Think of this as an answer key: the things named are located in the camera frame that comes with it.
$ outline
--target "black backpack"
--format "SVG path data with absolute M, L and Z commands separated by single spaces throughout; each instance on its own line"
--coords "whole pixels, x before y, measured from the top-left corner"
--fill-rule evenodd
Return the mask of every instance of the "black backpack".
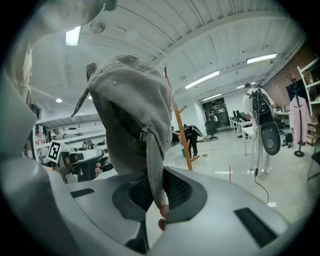
M 269 99 L 260 88 L 253 92 L 249 98 L 252 98 L 253 117 L 260 126 L 268 125 L 275 121 Z

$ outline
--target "white floor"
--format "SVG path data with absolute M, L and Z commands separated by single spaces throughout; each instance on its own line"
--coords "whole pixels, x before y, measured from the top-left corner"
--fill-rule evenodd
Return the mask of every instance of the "white floor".
M 232 183 L 267 202 L 266 192 L 255 183 L 255 175 L 250 171 L 251 154 L 244 155 L 243 139 L 237 138 L 232 131 L 220 132 L 217 136 L 218 140 L 198 142 L 200 158 L 192 163 L 193 170 L 224 180 L 229 180 L 230 170 Z M 188 169 L 182 148 L 180 144 L 172 146 L 165 155 L 164 166 Z M 296 157 L 294 151 L 297 150 L 298 147 L 281 147 L 279 153 L 271 157 L 271 173 L 262 173 L 256 178 L 269 193 L 269 206 L 274 207 L 289 223 L 310 214 L 320 194 L 320 176 L 307 181 L 314 147 L 302 146 L 304 157 Z M 247 152 L 251 152 L 250 140 L 247 140 Z M 207 153 L 207 156 L 202 157 L 202 153 Z M 313 164 L 312 171 L 320 171 L 317 163 Z M 150 247 L 162 233 L 158 228 L 160 218 L 159 210 L 153 203 L 146 216 Z

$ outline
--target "ceiling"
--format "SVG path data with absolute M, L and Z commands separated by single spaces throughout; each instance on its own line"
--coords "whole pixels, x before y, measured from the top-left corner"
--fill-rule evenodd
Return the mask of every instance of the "ceiling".
M 101 11 L 106 29 L 82 27 L 78 46 L 66 34 L 40 39 L 32 52 L 32 101 L 49 108 L 74 106 L 87 84 L 85 65 L 131 54 L 167 66 L 176 97 L 198 100 L 236 91 L 246 82 L 263 82 L 281 68 L 306 39 L 286 10 L 271 0 L 118 0 L 115 11 Z M 137 34 L 132 40 L 130 33 Z M 276 52 L 272 61 L 246 64 L 248 58 Z M 188 90 L 191 82 L 220 75 Z M 85 105 L 92 105 L 87 99 Z

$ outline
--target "hanging garment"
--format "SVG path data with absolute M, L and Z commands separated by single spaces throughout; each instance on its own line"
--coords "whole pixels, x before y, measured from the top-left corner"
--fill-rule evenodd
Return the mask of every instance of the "hanging garment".
M 299 97 L 299 103 L 301 108 L 301 126 L 300 116 L 297 98 L 294 97 L 290 102 L 290 127 L 293 128 L 293 145 L 298 145 L 300 141 L 300 131 L 302 131 L 302 142 L 307 141 L 308 123 L 311 123 L 307 102 L 304 98 Z

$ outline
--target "baseball cap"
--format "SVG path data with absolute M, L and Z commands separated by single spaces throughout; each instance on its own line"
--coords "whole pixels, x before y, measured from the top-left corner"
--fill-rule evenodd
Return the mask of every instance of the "baseball cap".
M 119 174 L 147 172 L 160 207 L 165 203 L 163 161 L 172 141 L 171 92 L 163 76 L 138 57 L 117 56 L 92 74 L 73 115 L 89 92 L 106 129 L 114 169 Z

